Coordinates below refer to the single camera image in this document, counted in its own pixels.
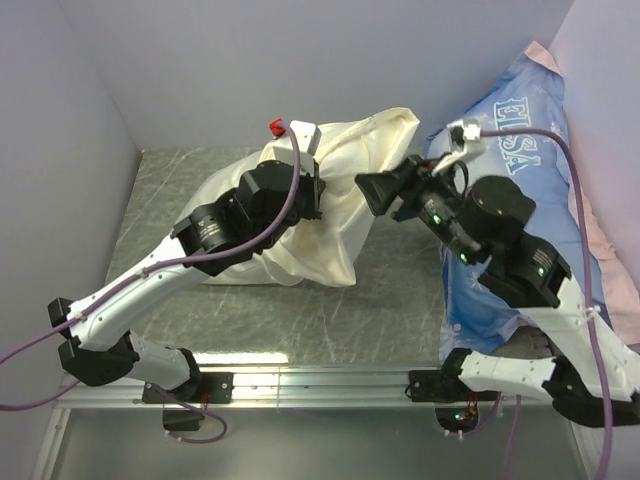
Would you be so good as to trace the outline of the cream pillowcase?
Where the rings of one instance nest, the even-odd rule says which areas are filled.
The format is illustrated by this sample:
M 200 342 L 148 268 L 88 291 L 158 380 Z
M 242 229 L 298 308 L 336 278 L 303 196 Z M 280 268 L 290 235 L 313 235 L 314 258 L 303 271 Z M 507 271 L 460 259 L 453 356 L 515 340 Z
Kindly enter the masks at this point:
M 309 280 L 329 287 L 354 285 L 354 263 L 373 223 L 355 177 L 397 167 L 418 126 L 418 118 L 405 107 L 319 125 L 317 172 L 299 181 L 290 214 L 293 226 L 273 247 L 205 277 L 204 283 L 294 286 Z

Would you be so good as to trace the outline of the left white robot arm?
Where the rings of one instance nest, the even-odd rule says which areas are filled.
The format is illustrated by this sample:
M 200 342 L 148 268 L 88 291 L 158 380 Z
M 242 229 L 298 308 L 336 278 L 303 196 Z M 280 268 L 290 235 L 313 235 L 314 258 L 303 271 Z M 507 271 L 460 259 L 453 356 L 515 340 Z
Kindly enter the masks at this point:
M 202 375 L 193 353 L 144 340 L 131 328 L 173 295 L 272 248 L 302 220 L 321 218 L 325 183 L 318 172 L 296 175 L 269 160 L 241 174 L 236 187 L 197 206 L 142 261 L 100 291 L 48 306 L 62 330 L 63 370 L 90 387 L 122 378 L 150 383 L 179 402 L 195 399 Z

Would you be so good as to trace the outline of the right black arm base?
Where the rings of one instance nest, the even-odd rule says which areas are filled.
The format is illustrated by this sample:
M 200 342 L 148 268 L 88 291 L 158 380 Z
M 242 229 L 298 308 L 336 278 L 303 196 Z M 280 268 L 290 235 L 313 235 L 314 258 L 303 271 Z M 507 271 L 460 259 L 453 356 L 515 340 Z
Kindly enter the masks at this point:
M 496 391 L 472 390 L 457 376 L 443 373 L 439 369 L 410 370 L 405 395 L 414 403 L 441 404 L 471 400 L 494 401 L 499 396 Z

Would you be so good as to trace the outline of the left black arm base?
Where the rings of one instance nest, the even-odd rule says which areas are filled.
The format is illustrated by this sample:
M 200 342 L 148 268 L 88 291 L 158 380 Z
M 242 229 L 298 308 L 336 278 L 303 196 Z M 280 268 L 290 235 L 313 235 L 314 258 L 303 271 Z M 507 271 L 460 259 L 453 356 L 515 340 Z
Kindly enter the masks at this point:
M 232 399 L 234 374 L 231 372 L 204 372 L 198 386 L 181 392 L 169 392 L 169 396 L 190 404 L 229 404 Z M 167 399 L 147 384 L 142 391 L 143 404 L 163 404 Z

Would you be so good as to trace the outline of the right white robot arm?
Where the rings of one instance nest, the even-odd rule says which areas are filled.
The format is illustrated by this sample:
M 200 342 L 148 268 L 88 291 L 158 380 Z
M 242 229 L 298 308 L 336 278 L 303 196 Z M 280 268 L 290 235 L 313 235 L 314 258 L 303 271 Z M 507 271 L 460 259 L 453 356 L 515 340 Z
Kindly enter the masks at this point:
M 535 203 L 509 178 L 484 176 L 465 192 L 452 175 L 411 155 L 391 171 L 359 174 L 355 183 L 380 216 L 402 201 L 395 221 L 420 219 L 465 265 L 483 264 L 481 285 L 527 316 L 558 349 L 526 360 L 453 349 L 443 365 L 409 374 L 415 402 L 453 403 L 474 393 L 510 393 L 548 401 L 583 426 L 639 422 L 639 356 L 586 305 L 577 279 L 553 245 L 526 232 Z

